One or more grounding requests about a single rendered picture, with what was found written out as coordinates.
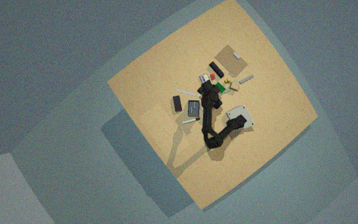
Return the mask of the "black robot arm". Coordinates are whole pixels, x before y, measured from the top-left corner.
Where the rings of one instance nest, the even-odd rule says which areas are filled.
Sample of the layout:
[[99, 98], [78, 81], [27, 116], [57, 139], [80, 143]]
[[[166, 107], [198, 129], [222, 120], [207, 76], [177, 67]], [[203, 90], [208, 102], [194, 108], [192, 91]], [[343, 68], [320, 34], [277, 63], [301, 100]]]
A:
[[[221, 147], [223, 140], [229, 135], [229, 133], [232, 130], [243, 128], [244, 123], [247, 120], [240, 114], [237, 118], [227, 121], [227, 126], [222, 129], [219, 134], [216, 131], [213, 131], [211, 127], [212, 107], [214, 104], [220, 102], [218, 95], [220, 89], [218, 86], [214, 84], [212, 85], [210, 80], [204, 82], [201, 86], [205, 90], [201, 99], [201, 105], [203, 107], [203, 139], [209, 149]], [[210, 133], [213, 137], [208, 138], [208, 133]]]

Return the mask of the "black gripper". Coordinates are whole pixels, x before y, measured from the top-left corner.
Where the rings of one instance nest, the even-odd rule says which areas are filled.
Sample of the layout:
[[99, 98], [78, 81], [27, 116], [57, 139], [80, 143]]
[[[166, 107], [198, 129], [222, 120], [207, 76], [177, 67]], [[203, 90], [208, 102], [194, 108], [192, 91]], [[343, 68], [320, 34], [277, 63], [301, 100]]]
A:
[[[205, 90], [204, 90], [204, 88], [201, 86], [201, 87], [198, 89], [198, 92], [203, 96], [203, 93], [205, 93]], [[222, 101], [220, 101], [220, 102], [214, 104], [213, 107], [214, 107], [215, 109], [218, 109], [221, 105], [222, 105]]]

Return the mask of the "brown flat board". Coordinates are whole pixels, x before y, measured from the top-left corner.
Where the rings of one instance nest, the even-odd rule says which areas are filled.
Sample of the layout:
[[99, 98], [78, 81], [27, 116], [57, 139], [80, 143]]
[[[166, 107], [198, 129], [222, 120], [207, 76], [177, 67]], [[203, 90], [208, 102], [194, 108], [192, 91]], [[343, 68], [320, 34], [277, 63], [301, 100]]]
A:
[[220, 62], [234, 78], [248, 65], [243, 58], [228, 45], [215, 56], [215, 59]]

